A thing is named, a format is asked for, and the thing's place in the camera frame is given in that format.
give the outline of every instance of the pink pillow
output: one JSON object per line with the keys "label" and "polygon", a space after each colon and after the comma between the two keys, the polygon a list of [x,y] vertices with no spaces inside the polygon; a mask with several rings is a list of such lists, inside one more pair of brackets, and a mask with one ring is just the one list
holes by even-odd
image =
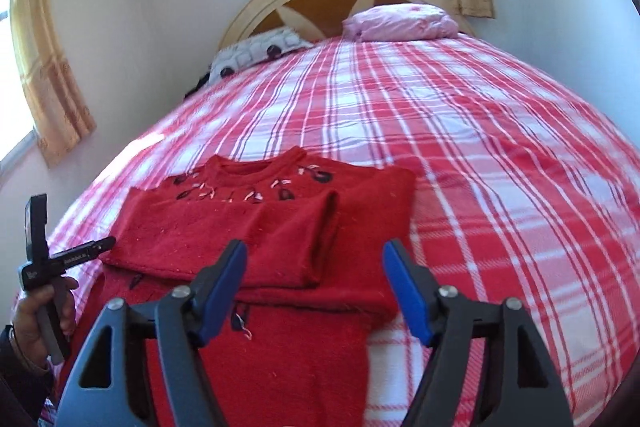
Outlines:
{"label": "pink pillow", "polygon": [[343,36],[363,41],[455,39],[458,23],[431,4],[388,4],[357,13],[342,22]]}

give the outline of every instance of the handheld tool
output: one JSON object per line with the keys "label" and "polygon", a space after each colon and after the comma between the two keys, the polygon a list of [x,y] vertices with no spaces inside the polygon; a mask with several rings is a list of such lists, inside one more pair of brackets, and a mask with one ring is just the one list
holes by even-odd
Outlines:
{"label": "handheld tool", "polygon": [[111,250],[116,240],[107,237],[100,241],[90,241],[50,257],[45,235],[46,224],[47,195],[32,196],[24,209],[28,263],[18,269],[18,276],[20,286],[26,292],[46,284],[52,285],[55,290],[53,300],[36,312],[36,318],[45,346],[49,350],[51,363],[58,365],[70,354],[69,342],[60,329],[60,313],[66,299],[66,285],[61,276],[67,269]]}
{"label": "handheld tool", "polygon": [[58,425],[157,427],[146,370],[145,341],[157,339],[176,427],[227,427],[198,348],[216,337],[246,270],[237,239],[191,285],[158,301],[129,306],[114,298],[100,312],[69,374]]}
{"label": "handheld tool", "polygon": [[467,299],[415,264],[402,243],[385,245],[383,265],[404,320],[433,348],[402,427],[452,426],[472,339],[485,339],[470,427],[571,427],[571,411],[545,343],[523,303]]}

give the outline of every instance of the red and white plaid blanket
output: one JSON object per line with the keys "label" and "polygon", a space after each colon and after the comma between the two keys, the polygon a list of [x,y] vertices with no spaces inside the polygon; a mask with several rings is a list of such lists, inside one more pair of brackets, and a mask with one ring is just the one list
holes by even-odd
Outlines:
{"label": "red and white plaid blanket", "polygon": [[[440,283],[469,298],[524,300],[587,426],[640,348],[640,156],[593,107],[472,38],[340,39],[204,89],[98,176],[50,238],[52,251],[110,231],[129,187],[213,154],[294,145],[360,165],[414,170],[412,241]],[[72,270],[82,313],[95,261]],[[369,340],[369,427],[399,426],[428,353],[401,318]],[[474,346],[456,422],[472,413]]]}

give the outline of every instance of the sweater sleeve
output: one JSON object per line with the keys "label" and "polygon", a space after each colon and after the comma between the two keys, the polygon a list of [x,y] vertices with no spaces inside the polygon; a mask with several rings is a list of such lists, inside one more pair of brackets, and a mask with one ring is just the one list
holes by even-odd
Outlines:
{"label": "sweater sleeve", "polygon": [[22,365],[11,345],[10,329],[11,326],[7,326],[0,333],[0,378],[27,415],[37,422],[53,388],[53,374],[49,371],[45,375],[34,375]]}

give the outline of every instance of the hand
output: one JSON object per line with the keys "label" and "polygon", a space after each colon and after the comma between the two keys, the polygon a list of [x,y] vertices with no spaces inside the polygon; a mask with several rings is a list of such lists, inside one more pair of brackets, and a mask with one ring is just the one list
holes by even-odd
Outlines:
{"label": "hand", "polygon": [[[63,277],[68,291],[66,301],[60,314],[60,329],[65,335],[71,335],[76,329],[76,304],[70,290],[78,288],[78,281],[72,277]],[[36,311],[48,303],[54,295],[53,286],[48,284],[20,299],[14,320],[15,342],[22,354],[38,367],[46,367],[49,353],[40,336],[40,327],[36,319]]]}

